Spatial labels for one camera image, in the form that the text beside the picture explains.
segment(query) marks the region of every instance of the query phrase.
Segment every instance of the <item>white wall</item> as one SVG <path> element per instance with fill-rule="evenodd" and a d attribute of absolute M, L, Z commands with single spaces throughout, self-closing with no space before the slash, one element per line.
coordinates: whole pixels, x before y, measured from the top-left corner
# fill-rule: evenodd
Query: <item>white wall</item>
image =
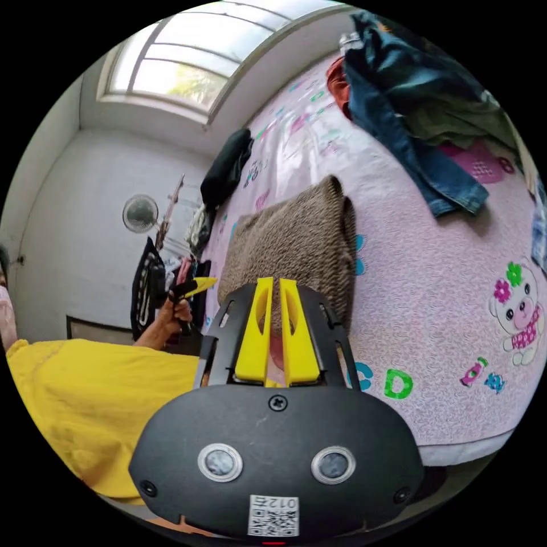
<path fill-rule="evenodd" d="M 78 78 L 61 95 L 34 133 L 15 171 L 0 221 L 0 241 L 11 260 L 19 255 L 28 215 L 51 166 L 80 127 Z M 17 291 L 19 265 L 10 270 L 10 293 Z"/>
<path fill-rule="evenodd" d="M 288 81 L 335 51 L 342 33 L 353 30 L 349 12 L 328 15 L 295 30 L 249 67 L 209 126 L 142 105 L 98 102 L 103 57 L 84 75 L 81 125 L 123 129 L 216 156 L 233 131 L 244 126 Z"/>
<path fill-rule="evenodd" d="M 66 124 L 64 140 L 56 138 L 56 145 L 45 145 L 48 131 L 40 129 L 41 140 L 24 164 L 27 174 L 14 179 L 10 190 L 12 202 L 21 195 L 32 197 L 26 211 L 12 213 L 10 221 L 18 226 L 19 236 L 13 240 L 17 248 L 26 225 L 21 243 L 26 262 L 19 267 L 19 290 L 13 295 L 19 335 L 30 341 L 65 338 L 67 315 L 129 327 L 133 277 L 146 235 L 123 226 L 125 201 L 136 193 L 150 194 L 161 214 L 183 172 L 181 198 L 200 201 L 203 176 L 226 138 L 287 81 L 334 51 L 343 32 L 352 30 L 348 13 L 331 14 L 273 45 L 249 67 L 209 126 L 158 109 L 97 102 L 104 58 L 86 71 L 81 95 L 67 92 L 72 103 L 65 101 L 56 110 L 57 118 L 67 120 L 68 103 L 77 111 L 79 96 L 82 130 L 55 161 L 77 126 L 70 125 L 69 131 Z M 35 158 L 44 146 L 52 147 L 51 162 L 35 174 Z M 32 191 L 22 179 L 32 180 Z M 175 207 L 172 237 L 183 239 L 192 213 L 190 206 Z"/>
<path fill-rule="evenodd" d="M 28 219 L 15 314 L 19 336 L 66 338 L 66 316 L 130 327 L 134 273 L 146 235 L 122 222 L 128 198 L 151 195 L 165 212 L 182 173 L 180 198 L 199 202 L 211 158 L 111 130 L 76 134 L 49 172 Z M 193 208 L 175 206 L 169 235 L 183 239 Z"/>

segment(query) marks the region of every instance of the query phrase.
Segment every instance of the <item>screw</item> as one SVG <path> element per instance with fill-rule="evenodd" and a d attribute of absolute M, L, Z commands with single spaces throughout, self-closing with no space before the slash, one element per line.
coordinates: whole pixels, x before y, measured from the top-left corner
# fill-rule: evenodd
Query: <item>screw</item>
<path fill-rule="evenodd" d="M 156 497 L 158 494 L 158 489 L 149 481 L 149 480 L 142 480 L 141 481 L 141 490 L 149 497 Z"/>
<path fill-rule="evenodd" d="M 269 401 L 268 406 L 274 412 L 282 412 L 287 408 L 288 402 L 283 395 L 274 395 Z"/>
<path fill-rule="evenodd" d="M 405 486 L 404 488 L 401 488 L 400 490 L 397 490 L 395 495 L 393 496 L 393 501 L 400 505 L 404 503 L 408 498 L 410 497 L 410 488 Z"/>

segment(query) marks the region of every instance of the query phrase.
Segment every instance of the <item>blue jeans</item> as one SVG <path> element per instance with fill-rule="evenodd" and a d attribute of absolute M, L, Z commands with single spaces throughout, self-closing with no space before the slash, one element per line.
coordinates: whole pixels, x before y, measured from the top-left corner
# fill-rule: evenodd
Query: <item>blue jeans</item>
<path fill-rule="evenodd" d="M 443 152 L 408 134 L 387 98 L 356 68 L 361 52 L 346 53 L 353 122 L 395 156 L 435 217 L 461 209 L 477 214 L 488 197 L 486 189 Z"/>
<path fill-rule="evenodd" d="M 368 12 L 353 19 L 364 44 L 345 55 L 353 122 L 391 151 L 436 217 L 461 209 L 477 214 L 488 197 L 486 189 L 443 152 L 412 138 L 394 105 L 401 114 L 439 92 L 471 98 L 481 90 L 471 87 L 465 75 L 436 64 L 436 57 L 380 32 Z"/>

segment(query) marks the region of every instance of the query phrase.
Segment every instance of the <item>qr code sticker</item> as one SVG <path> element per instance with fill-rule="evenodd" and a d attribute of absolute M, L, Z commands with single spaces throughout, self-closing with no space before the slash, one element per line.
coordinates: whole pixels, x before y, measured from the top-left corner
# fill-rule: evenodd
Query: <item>qr code sticker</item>
<path fill-rule="evenodd" d="M 260 537 L 298 536 L 298 498 L 251 495 L 247 534 Z"/>

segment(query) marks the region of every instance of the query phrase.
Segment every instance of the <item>brown knit blanket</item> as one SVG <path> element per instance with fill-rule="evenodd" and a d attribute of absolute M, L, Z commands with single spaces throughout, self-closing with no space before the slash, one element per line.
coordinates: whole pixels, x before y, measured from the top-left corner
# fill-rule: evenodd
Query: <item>brown knit blanket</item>
<path fill-rule="evenodd" d="M 321 292 L 349 331 L 356 263 L 355 211 L 329 175 L 296 198 L 238 220 L 218 284 L 230 292 L 273 277 L 272 334 L 281 334 L 279 278 Z"/>

